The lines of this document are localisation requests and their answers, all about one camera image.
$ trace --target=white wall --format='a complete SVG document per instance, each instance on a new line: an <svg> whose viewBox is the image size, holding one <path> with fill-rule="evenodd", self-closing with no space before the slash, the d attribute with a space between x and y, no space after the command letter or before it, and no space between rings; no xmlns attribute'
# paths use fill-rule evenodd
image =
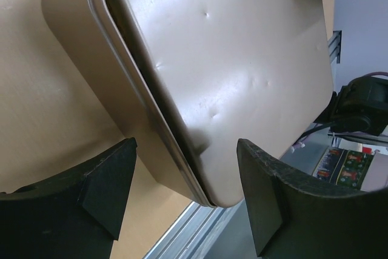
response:
<svg viewBox="0 0 388 259"><path fill-rule="evenodd" d="M336 91L366 73L388 71L388 0L335 0L334 29L343 31Z"/></svg>

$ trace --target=black cable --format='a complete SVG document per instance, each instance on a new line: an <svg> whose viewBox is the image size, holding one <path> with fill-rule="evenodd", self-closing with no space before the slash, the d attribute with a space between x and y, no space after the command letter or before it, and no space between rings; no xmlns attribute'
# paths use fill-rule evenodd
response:
<svg viewBox="0 0 388 259"><path fill-rule="evenodd" d="M318 132L318 131L323 130L323 129L326 129L326 128L328 128L328 127L335 126L336 124L337 124L336 121L332 121L332 122L330 122L330 123L322 124L322 125L320 125L320 126L318 126L318 127L314 127L314 128L312 128L312 129L310 129L310 130L307 130L307 131L305 131L305 132L299 137L298 141L299 141L300 139L303 139L305 136L309 136L309 135L311 135L312 133Z"/></svg>

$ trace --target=baking pan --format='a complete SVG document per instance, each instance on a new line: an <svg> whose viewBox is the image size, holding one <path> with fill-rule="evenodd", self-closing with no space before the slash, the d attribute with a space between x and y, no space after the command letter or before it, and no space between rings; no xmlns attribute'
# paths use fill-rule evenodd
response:
<svg viewBox="0 0 388 259"><path fill-rule="evenodd" d="M238 138L280 157L329 103L322 0L42 0L47 24L161 184L243 199Z"/></svg>

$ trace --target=beige baking pan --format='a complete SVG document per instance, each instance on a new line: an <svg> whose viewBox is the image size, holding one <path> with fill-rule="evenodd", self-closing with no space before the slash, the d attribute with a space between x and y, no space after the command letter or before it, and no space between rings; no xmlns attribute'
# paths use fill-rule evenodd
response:
<svg viewBox="0 0 388 259"><path fill-rule="evenodd" d="M322 0L42 0L44 17L161 184L243 199L238 138L280 157L333 84Z"/></svg>

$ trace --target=wooden surface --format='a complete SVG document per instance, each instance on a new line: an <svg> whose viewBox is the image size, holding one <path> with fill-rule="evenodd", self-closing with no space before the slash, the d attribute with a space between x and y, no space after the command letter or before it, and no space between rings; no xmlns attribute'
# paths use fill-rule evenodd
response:
<svg viewBox="0 0 388 259"><path fill-rule="evenodd" d="M333 36L334 2L335 0L323 0L323 10L325 13L327 39L330 39Z"/></svg>
<svg viewBox="0 0 388 259"><path fill-rule="evenodd" d="M68 169L123 139L47 27L41 0L0 0L0 191ZM112 259L138 259L189 204L138 159Z"/></svg>

